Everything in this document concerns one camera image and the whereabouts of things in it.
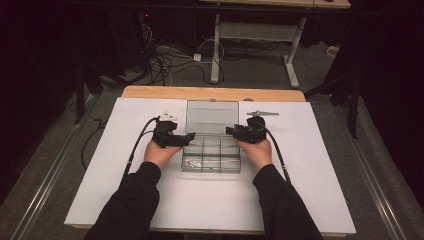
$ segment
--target black sleeve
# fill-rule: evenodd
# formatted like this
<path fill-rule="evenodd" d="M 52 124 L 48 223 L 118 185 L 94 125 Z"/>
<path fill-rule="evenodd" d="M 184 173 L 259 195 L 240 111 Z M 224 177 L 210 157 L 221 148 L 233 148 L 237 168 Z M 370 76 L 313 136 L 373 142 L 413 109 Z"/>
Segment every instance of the black sleeve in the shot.
<path fill-rule="evenodd" d="M 136 173 L 125 178 L 84 239 L 147 239 L 159 204 L 156 184 L 160 176 L 157 165 L 143 162 Z"/>
<path fill-rule="evenodd" d="M 323 239 L 296 189 L 274 165 L 263 167 L 253 185 L 259 193 L 266 239 Z"/>

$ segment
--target white paper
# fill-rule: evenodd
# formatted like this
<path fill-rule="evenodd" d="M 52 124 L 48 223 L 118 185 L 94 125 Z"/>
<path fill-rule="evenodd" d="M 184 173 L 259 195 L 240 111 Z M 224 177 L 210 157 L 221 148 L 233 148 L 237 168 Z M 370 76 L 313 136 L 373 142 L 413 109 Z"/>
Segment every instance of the white paper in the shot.
<path fill-rule="evenodd" d="M 163 112 L 178 117 L 176 134 L 184 134 L 186 100 L 120 98 L 99 142 L 65 224 L 92 225 L 119 186 L 126 161 L 145 123 Z M 355 233 L 350 213 L 309 103 L 240 102 L 240 124 L 253 111 L 265 116 L 266 126 L 280 146 L 291 181 L 318 229 L 323 233 Z M 141 164 L 151 135 L 140 141 L 130 172 Z M 241 152 L 240 174 L 181 171 L 182 152 L 162 172 L 161 200 L 151 227 L 155 229 L 263 231 L 255 176 Z M 274 164 L 282 173 L 275 149 Z"/>

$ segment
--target cable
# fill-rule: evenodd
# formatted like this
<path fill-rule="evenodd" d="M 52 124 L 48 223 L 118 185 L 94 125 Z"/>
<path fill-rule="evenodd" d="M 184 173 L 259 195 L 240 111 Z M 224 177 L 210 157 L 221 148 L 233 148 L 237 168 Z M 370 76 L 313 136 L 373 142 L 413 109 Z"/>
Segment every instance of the cable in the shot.
<path fill-rule="evenodd" d="M 153 72 L 157 72 L 156 76 L 153 78 L 153 74 L 151 74 L 151 81 L 148 85 L 155 85 L 158 82 L 162 82 L 162 85 L 165 86 L 165 79 L 166 77 L 168 77 L 168 75 L 170 75 L 170 69 L 172 67 L 172 61 L 171 59 L 162 56 L 161 54 L 155 53 L 155 56 L 153 57 L 154 60 L 156 61 L 150 61 L 150 63 L 154 66 L 154 65 L 159 65 L 159 70 L 155 71 L 153 70 L 153 66 L 152 66 L 152 71 Z"/>
<path fill-rule="evenodd" d="M 144 131 L 146 131 L 146 128 L 149 126 L 149 124 L 150 124 L 151 122 L 153 122 L 153 121 L 157 121 L 157 120 L 159 120 L 159 117 L 154 117 L 154 118 L 150 119 L 150 120 L 146 123 L 146 125 L 144 125 L 143 130 L 141 130 L 141 133 L 140 133 L 140 135 L 138 136 L 137 141 L 136 141 L 136 142 L 135 142 L 135 144 L 134 144 L 133 150 L 131 151 L 130 157 L 128 158 L 127 166 L 125 167 L 124 174 L 123 174 L 123 176 L 122 176 L 122 180 L 121 180 L 121 184 L 122 184 L 122 182 L 125 180 L 125 177 L 128 175 L 128 172 L 130 171 L 130 167 L 131 167 L 131 164 L 132 164 L 132 160 L 134 159 L 134 153 L 135 153 L 135 150 L 137 149 L 138 143 L 140 142 L 141 138 L 145 135 Z"/>
<path fill-rule="evenodd" d="M 275 140 L 275 138 L 271 134 L 271 132 L 268 130 L 268 128 L 266 128 L 264 125 L 262 125 L 262 124 L 260 124 L 258 122 L 255 122 L 255 123 L 258 124 L 259 126 L 261 126 L 263 129 L 265 129 L 265 131 L 271 137 L 271 140 L 274 143 L 275 150 L 277 151 L 278 158 L 280 159 L 281 168 L 283 169 L 284 176 L 286 177 L 286 181 L 287 181 L 287 183 L 289 185 L 291 185 L 291 180 L 290 180 L 289 172 L 287 171 L 287 167 L 286 167 L 286 164 L 284 163 L 283 156 L 281 155 L 280 148 L 278 147 L 277 141 Z"/>
<path fill-rule="evenodd" d="M 215 39 L 207 39 L 206 41 L 202 42 L 200 44 L 199 48 L 197 48 L 197 52 L 196 53 L 199 53 L 200 48 L 203 46 L 203 44 L 205 44 L 207 42 L 216 42 L 216 43 L 219 44 L 219 46 L 221 46 L 221 48 L 222 48 L 222 56 L 219 58 L 219 60 L 223 59 L 224 58 L 224 46 L 222 46 L 222 44 L 220 42 L 216 41 Z"/>
<path fill-rule="evenodd" d="M 176 51 L 176 52 L 179 52 L 179 53 L 182 53 L 183 55 L 171 55 L 171 56 L 173 56 L 173 57 L 184 57 L 184 58 L 190 58 L 191 60 L 193 60 L 194 61 L 194 59 L 192 58 L 192 57 L 190 57 L 189 55 L 187 55 L 187 54 L 185 54 L 184 52 L 182 52 L 182 51 L 180 51 L 180 50 L 178 50 L 178 49 L 176 49 L 176 48 L 172 48 L 172 47 L 170 47 L 170 46 L 158 46 L 158 48 L 168 48 L 169 49 L 169 51 L 168 52 L 166 52 L 166 53 L 162 53 L 162 54 L 167 54 L 167 53 L 169 53 L 169 52 L 171 52 L 171 50 L 174 50 L 174 51 Z"/>
<path fill-rule="evenodd" d="M 150 43 L 152 42 L 153 32 L 152 32 L 152 29 L 150 29 L 150 27 L 148 25 L 146 25 L 146 24 L 143 23 L 141 26 L 142 26 L 142 28 L 146 28 L 148 30 L 148 32 L 146 33 L 146 36 L 144 36 L 143 43 L 142 43 L 143 46 L 144 46 L 144 44 L 145 44 L 145 42 L 147 40 L 147 36 L 149 36 L 149 41 L 147 41 L 147 46 L 146 46 L 146 49 L 148 49 L 149 46 L 150 46 Z"/>
<path fill-rule="evenodd" d="M 257 47 L 257 46 L 253 46 L 251 44 L 247 44 L 247 43 L 243 43 L 243 42 L 232 41 L 231 39 L 222 39 L 222 40 L 223 40 L 222 41 L 223 44 L 224 44 L 224 42 L 228 42 L 228 43 L 234 44 L 235 46 L 242 46 L 243 47 L 243 50 L 239 50 L 239 49 L 236 49 L 236 48 L 233 48 L 233 49 L 226 48 L 227 55 L 226 55 L 225 59 L 229 60 L 229 61 L 238 61 L 238 60 L 244 59 L 247 56 L 247 54 L 259 53 L 259 52 L 262 52 L 262 51 L 273 51 L 276 48 L 278 48 L 278 46 L 280 46 L 280 44 L 282 43 L 282 42 L 278 42 L 278 41 L 262 41 L 262 42 L 258 42 L 258 43 L 255 43 L 255 42 L 251 43 L 251 44 L 264 44 L 264 43 L 268 44 L 268 46 L 266 46 L 266 47 Z M 249 51 L 248 48 L 257 49 L 257 50 L 256 51 Z M 228 52 L 229 51 L 243 52 L 243 55 L 239 58 L 231 59 L 231 58 L 228 58 Z"/>
<path fill-rule="evenodd" d="M 85 160 L 84 160 L 85 148 L 87 147 L 88 142 L 91 140 L 91 138 L 94 136 L 94 134 L 96 134 L 97 131 L 99 131 L 100 129 L 102 129 L 102 130 L 105 129 L 106 124 L 108 122 L 108 120 L 106 120 L 103 123 L 102 119 L 94 119 L 94 121 L 98 122 L 97 128 L 90 134 L 90 136 L 87 138 L 87 140 L 85 141 L 85 143 L 84 143 L 84 145 L 82 146 L 82 149 L 81 149 L 81 164 L 82 164 L 82 167 L 84 168 L 85 171 L 87 171 L 87 165 L 85 164 Z"/>

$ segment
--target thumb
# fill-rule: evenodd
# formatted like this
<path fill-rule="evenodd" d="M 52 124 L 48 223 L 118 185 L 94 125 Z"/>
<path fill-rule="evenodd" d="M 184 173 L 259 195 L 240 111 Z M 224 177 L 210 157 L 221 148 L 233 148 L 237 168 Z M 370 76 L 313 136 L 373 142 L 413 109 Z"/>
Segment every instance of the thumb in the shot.
<path fill-rule="evenodd" d="M 233 142 L 235 143 L 235 144 L 237 144 L 239 147 L 241 147 L 241 148 L 245 148 L 246 146 L 247 146 L 247 142 L 244 142 L 244 141 L 241 141 L 241 140 L 239 140 L 239 139 L 237 139 L 237 138 L 233 138 Z"/>

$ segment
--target left hand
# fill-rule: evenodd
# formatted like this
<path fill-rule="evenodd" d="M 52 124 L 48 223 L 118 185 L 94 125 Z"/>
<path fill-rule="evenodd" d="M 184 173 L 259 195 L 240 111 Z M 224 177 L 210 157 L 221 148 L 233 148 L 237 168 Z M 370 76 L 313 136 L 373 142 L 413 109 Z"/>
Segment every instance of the left hand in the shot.
<path fill-rule="evenodd" d="M 144 152 L 144 161 L 152 162 L 156 164 L 160 170 L 163 170 L 168 165 L 171 157 L 181 149 L 182 147 L 163 148 L 155 141 L 150 140 L 146 146 L 146 151 Z"/>

